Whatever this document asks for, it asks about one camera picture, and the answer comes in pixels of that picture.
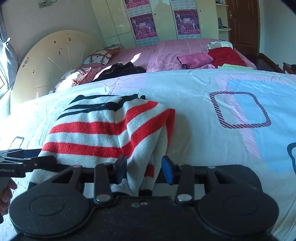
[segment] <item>dark wooden floor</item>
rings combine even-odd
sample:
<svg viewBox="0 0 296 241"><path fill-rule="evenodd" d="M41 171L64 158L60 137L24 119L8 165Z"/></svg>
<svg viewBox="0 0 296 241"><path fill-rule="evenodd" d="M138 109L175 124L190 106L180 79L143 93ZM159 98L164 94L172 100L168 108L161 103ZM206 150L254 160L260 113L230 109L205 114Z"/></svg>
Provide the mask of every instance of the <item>dark wooden floor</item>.
<svg viewBox="0 0 296 241"><path fill-rule="evenodd" d="M265 62L263 59L259 58L258 56L254 56L254 55L244 55L248 60L250 60L251 62L253 62L258 70L265 70L265 71L271 71L274 72L275 70L267 63Z"/></svg>

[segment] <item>gray curtain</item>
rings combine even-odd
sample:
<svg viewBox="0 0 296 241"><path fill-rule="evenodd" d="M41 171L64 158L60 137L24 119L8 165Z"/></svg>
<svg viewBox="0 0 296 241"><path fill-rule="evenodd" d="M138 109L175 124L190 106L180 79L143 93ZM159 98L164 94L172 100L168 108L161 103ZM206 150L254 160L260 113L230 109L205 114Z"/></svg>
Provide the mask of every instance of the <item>gray curtain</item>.
<svg viewBox="0 0 296 241"><path fill-rule="evenodd" d="M0 9L0 124L10 114L10 94L15 83L15 76L20 65L4 26Z"/></svg>

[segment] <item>beige headboard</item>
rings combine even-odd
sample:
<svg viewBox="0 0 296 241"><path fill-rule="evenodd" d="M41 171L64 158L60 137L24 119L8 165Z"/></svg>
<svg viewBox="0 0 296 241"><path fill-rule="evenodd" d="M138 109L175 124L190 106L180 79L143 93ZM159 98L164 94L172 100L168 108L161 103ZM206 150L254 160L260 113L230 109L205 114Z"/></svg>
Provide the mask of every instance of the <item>beige headboard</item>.
<svg viewBox="0 0 296 241"><path fill-rule="evenodd" d="M10 112L21 103L48 94L65 72L77 68L87 56L101 49L92 37L75 30L58 31L40 40L17 72Z"/></svg>

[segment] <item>hand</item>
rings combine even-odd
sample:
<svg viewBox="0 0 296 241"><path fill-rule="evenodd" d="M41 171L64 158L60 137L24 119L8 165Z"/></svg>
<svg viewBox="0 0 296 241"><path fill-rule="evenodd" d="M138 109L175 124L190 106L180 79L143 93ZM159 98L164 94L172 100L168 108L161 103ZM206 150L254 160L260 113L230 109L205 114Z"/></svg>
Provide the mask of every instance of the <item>hand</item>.
<svg viewBox="0 0 296 241"><path fill-rule="evenodd" d="M17 185L12 179L10 179L8 183L8 188L0 193L0 214L2 215L8 214L8 208L10 206L10 200L12 198L11 189L17 189Z"/></svg>

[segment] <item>light green folded cloth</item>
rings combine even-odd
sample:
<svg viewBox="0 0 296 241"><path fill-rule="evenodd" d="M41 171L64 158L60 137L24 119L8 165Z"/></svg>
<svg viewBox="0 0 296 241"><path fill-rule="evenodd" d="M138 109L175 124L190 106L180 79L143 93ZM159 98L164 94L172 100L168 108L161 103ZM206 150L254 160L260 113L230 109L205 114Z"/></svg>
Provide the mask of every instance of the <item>light green folded cloth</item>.
<svg viewBox="0 0 296 241"><path fill-rule="evenodd" d="M247 69L253 69L253 68L240 66L240 65L233 65L233 64L223 64L223 66L218 66L218 69L242 69L242 70L247 70Z"/></svg>

